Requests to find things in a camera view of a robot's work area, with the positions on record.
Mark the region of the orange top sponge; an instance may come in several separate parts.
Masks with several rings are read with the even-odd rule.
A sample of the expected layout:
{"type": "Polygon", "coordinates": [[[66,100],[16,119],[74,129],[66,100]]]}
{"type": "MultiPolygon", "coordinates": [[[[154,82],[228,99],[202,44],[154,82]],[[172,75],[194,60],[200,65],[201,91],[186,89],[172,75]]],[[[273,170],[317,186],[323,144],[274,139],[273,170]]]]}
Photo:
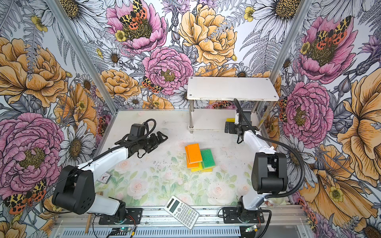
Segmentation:
{"type": "Polygon", "coordinates": [[[190,144],[190,145],[187,145],[187,147],[188,147],[188,152],[190,157],[190,163],[201,162],[202,157],[201,157],[199,144],[198,143],[190,144]]]}

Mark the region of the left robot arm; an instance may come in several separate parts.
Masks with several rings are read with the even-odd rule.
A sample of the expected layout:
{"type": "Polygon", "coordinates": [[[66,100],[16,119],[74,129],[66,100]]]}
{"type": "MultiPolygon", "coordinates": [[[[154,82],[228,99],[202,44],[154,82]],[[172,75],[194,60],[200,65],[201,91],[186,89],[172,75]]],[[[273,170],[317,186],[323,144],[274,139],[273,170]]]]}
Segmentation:
{"type": "Polygon", "coordinates": [[[168,136],[161,132],[143,135],[135,140],[119,141],[119,143],[93,160],[78,166],[66,166],[62,169],[52,203],[69,212],[81,215],[84,213],[100,213],[111,216],[122,216],[125,211],[121,201],[95,192],[95,182],[109,169],[127,160],[140,150],[150,153],[168,136]]]}

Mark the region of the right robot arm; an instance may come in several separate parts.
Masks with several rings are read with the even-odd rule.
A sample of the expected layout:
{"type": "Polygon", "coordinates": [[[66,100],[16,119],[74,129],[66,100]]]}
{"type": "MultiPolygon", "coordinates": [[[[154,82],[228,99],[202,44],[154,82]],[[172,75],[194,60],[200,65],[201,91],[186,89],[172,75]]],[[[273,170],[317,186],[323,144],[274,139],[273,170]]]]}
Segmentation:
{"type": "Polygon", "coordinates": [[[286,191],[288,184],[287,159],[284,154],[277,153],[266,138],[248,125],[227,121],[225,132],[236,134],[237,143],[244,142],[255,152],[251,183],[253,189],[241,196],[237,204],[237,219],[244,223],[262,222],[260,207],[269,202],[274,195],[286,191]]]}

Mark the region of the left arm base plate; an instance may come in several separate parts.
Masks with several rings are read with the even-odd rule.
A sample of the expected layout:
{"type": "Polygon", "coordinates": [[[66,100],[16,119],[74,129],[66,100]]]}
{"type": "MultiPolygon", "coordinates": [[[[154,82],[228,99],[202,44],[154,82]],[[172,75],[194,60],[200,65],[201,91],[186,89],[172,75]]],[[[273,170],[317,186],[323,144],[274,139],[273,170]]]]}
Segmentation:
{"type": "Polygon", "coordinates": [[[142,208],[119,209],[115,215],[102,214],[99,225],[138,225],[142,218],[142,208]]]}

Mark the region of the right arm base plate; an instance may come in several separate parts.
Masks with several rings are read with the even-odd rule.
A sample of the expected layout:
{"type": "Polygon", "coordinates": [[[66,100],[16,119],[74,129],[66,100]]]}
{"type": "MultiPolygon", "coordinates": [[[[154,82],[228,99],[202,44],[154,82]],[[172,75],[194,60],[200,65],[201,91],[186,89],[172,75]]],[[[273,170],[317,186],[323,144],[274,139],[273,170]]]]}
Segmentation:
{"type": "Polygon", "coordinates": [[[263,224],[265,222],[264,215],[259,210],[239,210],[237,207],[223,207],[222,218],[225,224],[263,224]]]}

